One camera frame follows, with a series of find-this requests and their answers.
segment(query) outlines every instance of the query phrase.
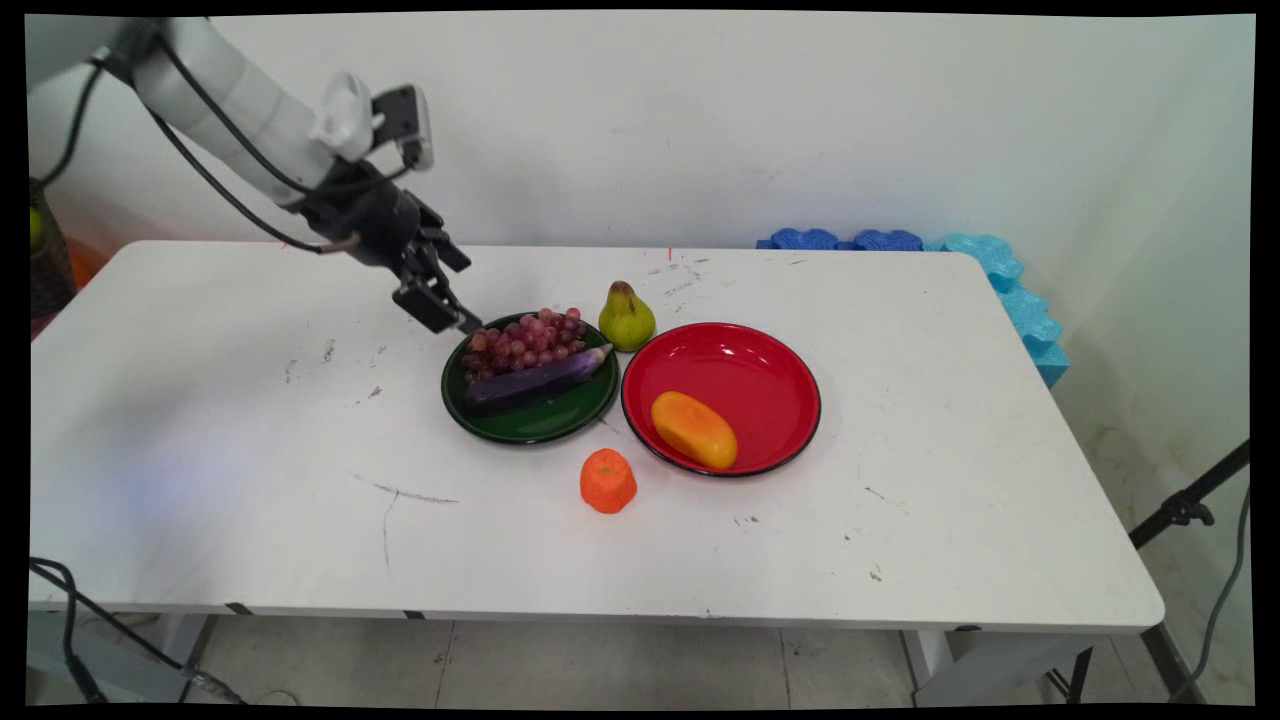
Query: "eggplant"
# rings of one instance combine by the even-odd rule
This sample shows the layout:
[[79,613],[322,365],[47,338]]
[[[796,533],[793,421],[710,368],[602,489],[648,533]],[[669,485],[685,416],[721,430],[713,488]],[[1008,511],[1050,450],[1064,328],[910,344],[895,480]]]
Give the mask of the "eggplant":
[[602,345],[540,368],[476,380],[462,397],[462,406],[474,415],[486,415],[554,397],[591,379],[612,350],[612,343]]

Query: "green pear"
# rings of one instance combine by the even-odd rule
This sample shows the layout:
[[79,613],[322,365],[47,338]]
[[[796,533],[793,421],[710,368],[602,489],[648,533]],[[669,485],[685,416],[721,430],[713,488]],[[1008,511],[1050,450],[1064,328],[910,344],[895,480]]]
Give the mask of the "green pear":
[[653,310],[636,297],[636,291],[630,284],[618,281],[609,286],[604,310],[600,310],[600,332],[613,343],[614,350],[640,350],[653,337],[655,327]]

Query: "blue foam block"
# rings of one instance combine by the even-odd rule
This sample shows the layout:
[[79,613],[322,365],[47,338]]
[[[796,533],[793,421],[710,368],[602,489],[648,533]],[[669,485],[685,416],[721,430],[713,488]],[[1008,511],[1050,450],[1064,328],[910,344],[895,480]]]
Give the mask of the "blue foam block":
[[852,250],[896,250],[900,252],[922,252],[924,243],[919,237],[906,231],[863,231],[854,236]]
[[1036,361],[1036,369],[1041,373],[1041,379],[1044,384],[1053,387],[1053,384],[1062,378],[1066,369],[1071,366],[1071,361],[1066,359],[1066,354],[1055,342],[1042,352],[1039,356],[1033,356],[1032,360]]
[[782,228],[769,240],[755,242],[756,250],[837,250],[840,238],[819,228],[800,232],[795,228]]
[[1062,334],[1061,323],[1048,316],[1048,302],[1027,292],[1020,283],[1009,292],[997,293],[997,297],[1032,357],[1047,351]]
[[977,259],[996,292],[1009,292],[1023,274],[1014,249],[993,234],[948,234],[942,238],[942,251],[964,252]]

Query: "tile floor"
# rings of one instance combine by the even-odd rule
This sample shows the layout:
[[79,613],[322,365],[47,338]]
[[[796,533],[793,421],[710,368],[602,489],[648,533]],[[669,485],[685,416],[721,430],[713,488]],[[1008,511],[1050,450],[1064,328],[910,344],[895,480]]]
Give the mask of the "tile floor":
[[[910,707],[913,689],[899,634],[870,630],[221,616],[200,666],[262,705],[809,710]],[[79,700],[56,678],[27,687],[28,703]],[[1139,638],[1094,647],[1084,702],[1165,694]],[[1041,679],[991,705],[1060,702]]]

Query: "white table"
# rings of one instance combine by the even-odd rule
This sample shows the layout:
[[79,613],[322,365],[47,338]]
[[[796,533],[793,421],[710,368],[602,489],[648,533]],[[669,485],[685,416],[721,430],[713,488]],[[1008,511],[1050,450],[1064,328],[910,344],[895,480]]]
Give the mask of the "white table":
[[[659,331],[773,334],[818,380],[817,437],[737,480],[658,460],[617,404],[562,441],[493,445],[440,402],[461,336],[411,322],[390,273],[138,242],[31,346],[32,553],[111,610],[910,630],[920,705],[978,701],[1162,619],[974,260],[465,250],[453,287],[484,319],[594,319],[626,279]],[[579,496],[600,447],[640,486],[618,515]],[[61,603],[32,577],[29,607]],[[956,659],[942,633],[970,625],[983,641]]]

